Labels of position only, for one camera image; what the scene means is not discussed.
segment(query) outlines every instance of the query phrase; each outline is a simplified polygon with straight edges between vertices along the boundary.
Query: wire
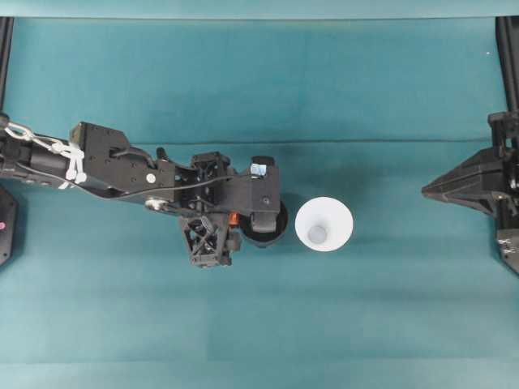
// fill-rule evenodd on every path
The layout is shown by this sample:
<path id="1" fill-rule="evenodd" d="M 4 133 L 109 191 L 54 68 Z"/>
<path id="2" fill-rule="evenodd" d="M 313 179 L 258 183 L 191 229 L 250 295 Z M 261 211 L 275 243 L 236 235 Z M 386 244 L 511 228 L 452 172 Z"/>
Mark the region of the wire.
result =
<path id="1" fill-rule="evenodd" d="M 145 195 L 147 193 L 155 193 L 155 192 L 157 192 L 159 190 L 176 191 L 176 190 L 194 189 L 194 188 L 198 188 L 198 187 L 201 187 L 201 186 L 211 185 L 214 182 L 219 182 L 219 181 L 224 181 L 224 180 L 232 180 L 232 179 L 235 179 L 235 178 L 247 178 L 247 177 L 262 178 L 262 176 L 258 176 L 256 174 L 237 174 L 237 175 L 233 175 L 233 176 L 228 175 L 228 176 L 215 177 L 215 178 L 213 178 L 211 180 L 207 180 L 207 181 L 203 181 L 203 182 L 197 182 L 196 184 L 190 184 L 190 185 L 184 185 L 184 186 L 163 186 L 162 188 L 150 188 L 150 189 L 144 189 L 144 190 L 137 190 L 136 192 L 131 192 L 131 193 L 127 193 L 127 194 L 120 194 L 120 195 L 116 195 L 116 196 L 104 196 L 102 194 L 97 193 L 95 190 L 87 189 L 85 187 L 79 186 L 75 182 L 73 182 L 71 180 L 67 180 L 66 178 L 63 178 L 63 177 L 59 177 L 59 176 L 57 176 L 55 174 L 42 172 L 40 170 L 33 169 L 33 168 L 30 168 L 30 167 L 28 167 L 26 165 L 20 164 L 19 162 L 16 162 L 16 165 L 19 166 L 22 169 L 25 169 L 25 170 L 27 170 L 29 172 L 32 172 L 32 173 L 35 173 L 35 174 L 40 174 L 42 176 L 50 177 L 50 178 L 53 178 L 55 180 L 59 180 L 59 181 L 62 181 L 62 182 L 68 182 L 69 184 L 73 185 L 76 188 L 79 188 L 83 192 L 86 192 L 89 195 L 93 195 L 93 196 L 95 196 L 95 197 L 97 197 L 99 199 L 104 199 L 104 200 L 129 199 L 131 197 L 135 197 L 135 196 L 138 196 L 138 195 Z"/>

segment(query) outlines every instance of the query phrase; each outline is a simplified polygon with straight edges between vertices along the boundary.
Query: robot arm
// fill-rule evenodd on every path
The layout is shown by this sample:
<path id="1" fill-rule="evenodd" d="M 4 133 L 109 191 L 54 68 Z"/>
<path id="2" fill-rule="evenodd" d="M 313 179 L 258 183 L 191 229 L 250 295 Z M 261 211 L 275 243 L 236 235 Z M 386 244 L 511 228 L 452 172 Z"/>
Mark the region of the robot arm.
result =
<path id="1" fill-rule="evenodd" d="M 35 135 L 0 114 L 0 178 L 77 188 L 178 216 L 197 267 L 230 265 L 230 253 L 240 249 L 239 230 L 265 247 L 283 234 L 288 222 L 272 157 L 252 157 L 241 173 L 219 152 L 193 156 L 190 166 L 182 166 L 161 147 L 153 159 L 132 147 L 121 131 L 86 122 L 66 141 Z"/>
<path id="2" fill-rule="evenodd" d="M 501 258 L 519 274 L 519 111 L 493 113 L 488 124 L 492 147 L 424 186 L 422 194 L 492 216 Z"/>

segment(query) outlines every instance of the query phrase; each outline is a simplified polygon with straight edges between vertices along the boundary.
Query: orange component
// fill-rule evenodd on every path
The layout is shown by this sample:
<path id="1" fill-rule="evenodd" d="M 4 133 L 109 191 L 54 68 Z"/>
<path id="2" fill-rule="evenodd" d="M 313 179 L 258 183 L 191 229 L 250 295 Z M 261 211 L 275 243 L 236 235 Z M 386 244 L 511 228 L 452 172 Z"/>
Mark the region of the orange component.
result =
<path id="1" fill-rule="evenodd" d="M 240 215 L 237 212 L 231 212 L 229 215 L 229 227 L 234 228 L 240 225 Z"/>

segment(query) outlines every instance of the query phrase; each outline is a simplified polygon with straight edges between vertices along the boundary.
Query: screw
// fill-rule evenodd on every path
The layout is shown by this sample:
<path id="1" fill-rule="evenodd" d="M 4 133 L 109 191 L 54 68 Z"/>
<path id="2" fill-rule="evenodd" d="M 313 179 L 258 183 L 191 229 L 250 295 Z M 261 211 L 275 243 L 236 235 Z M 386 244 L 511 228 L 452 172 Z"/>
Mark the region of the screw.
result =
<path id="1" fill-rule="evenodd" d="M 155 177 L 155 174 L 153 174 L 153 173 L 146 174 L 146 181 L 149 182 L 150 184 L 155 183 L 156 180 L 157 180 L 157 178 Z"/>

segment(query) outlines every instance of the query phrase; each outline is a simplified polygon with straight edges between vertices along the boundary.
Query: black plastic part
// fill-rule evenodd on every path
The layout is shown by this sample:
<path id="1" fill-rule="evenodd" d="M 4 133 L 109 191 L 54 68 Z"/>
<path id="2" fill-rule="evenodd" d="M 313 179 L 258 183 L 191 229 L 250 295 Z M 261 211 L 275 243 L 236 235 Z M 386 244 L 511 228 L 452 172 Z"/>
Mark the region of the black plastic part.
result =
<path id="1" fill-rule="evenodd" d="M 285 233 L 289 223 L 289 213 L 283 202 L 280 203 L 280 212 L 276 217 L 276 231 L 273 233 L 257 233 L 252 229 L 252 219 L 240 216 L 240 229 L 245 238 L 254 246 L 264 248 L 277 242 Z"/>
<path id="2" fill-rule="evenodd" d="M 157 147 L 157 159 L 169 161 L 168 154 L 165 152 L 163 147 Z"/>
<path id="3" fill-rule="evenodd" d="M 280 212 L 281 175 L 272 157 L 252 158 L 252 163 L 258 161 L 262 162 L 260 165 L 267 165 L 265 176 L 228 181 L 221 186 L 217 203 L 220 209 L 238 212 L 246 217 L 252 217 L 253 213 L 262 213 L 251 226 L 257 233 L 271 233 L 276 229 L 276 216 Z M 242 175 L 250 173 L 250 169 L 241 172 Z"/>
<path id="4" fill-rule="evenodd" d="M 12 255 L 18 203 L 0 186 L 0 265 Z"/>
<path id="5" fill-rule="evenodd" d="M 495 18 L 495 38 L 508 110 L 519 109 L 519 16 Z"/>
<path id="6" fill-rule="evenodd" d="M 9 125 L 9 120 L 9 117 L 4 112 L 0 112 L 0 129 L 5 129 Z"/>
<path id="7" fill-rule="evenodd" d="M 519 274 L 519 111 L 488 116 L 492 147 L 424 186 L 429 199 L 471 207 L 495 219 L 503 261 Z"/>
<path id="8" fill-rule="evenodd" d="M 158 169 L 149 154 L 132 147 L 119 130 L 81 122 L 72 130 L 71 140 L 84 151 L 84 172 L 89 185 L 97 189 L 131 193 L 176 185 L 175 164 L 159 160 Z M 147 181 L 149 174 L 155 181 Z M 144 202 L 140 197 L 130 201 Z"/>
<path id="9" fill-rule="evenodd" d="M 0 18 L 0 111 L 6 92 L 7 67 L 11 52 L 14 18 Z"/>
<path id="10" fill-rule="evenodd" d="M 229 216 L 224 213 L 207 214 L 192 218 L 179 217 L 178 222 L 191 264 L 206 268 L 230 266 L 230 254 L 240 250 L 241 238 L 229 230 Z"/>

